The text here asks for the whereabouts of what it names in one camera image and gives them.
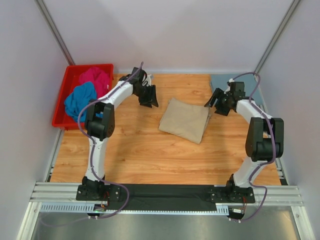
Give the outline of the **beige t shirt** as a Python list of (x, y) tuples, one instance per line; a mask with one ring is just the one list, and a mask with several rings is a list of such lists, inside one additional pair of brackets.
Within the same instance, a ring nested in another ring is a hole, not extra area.
[(211, 117), (207, 107), (172, 98), (159, 122), (162, 132), (200, 144)]

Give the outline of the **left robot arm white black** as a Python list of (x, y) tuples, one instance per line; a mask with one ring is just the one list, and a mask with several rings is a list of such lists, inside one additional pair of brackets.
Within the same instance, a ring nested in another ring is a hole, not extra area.
[(144, 107), (158, 107), (156, 86), (142, 85), (141, 82), (118, 81), (116, 86), (98, 100), (91, 100), (86, 110), (84, 128), (89, 138), (88, 167), (81, 184), (78, 186), (76, 200), (106, 200), (110, 183), (105, 183), (105, 155), (107, 142), (112, 136), (115, 124), (115, 110), (131, 95), (138, 97)]

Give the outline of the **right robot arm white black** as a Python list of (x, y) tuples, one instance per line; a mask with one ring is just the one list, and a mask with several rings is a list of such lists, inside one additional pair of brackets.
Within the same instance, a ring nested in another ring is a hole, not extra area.
[(255, 188), (268, 190), (266, 186), (255, 185), (254, 180), (265, 166), (283, 154), (284, 121), (266, 114), (253, 99), (246, 96), (243, 88), (227, 91), (216, 88), (205, 106), (215, 107), (215, 113), (222, 116), (227, 116), (233, 110), (249, 124), (245, 140), (246, 158), (241, 167), (230, 176), (225, 186), (210, 188), (211, 201), (254, 203)]

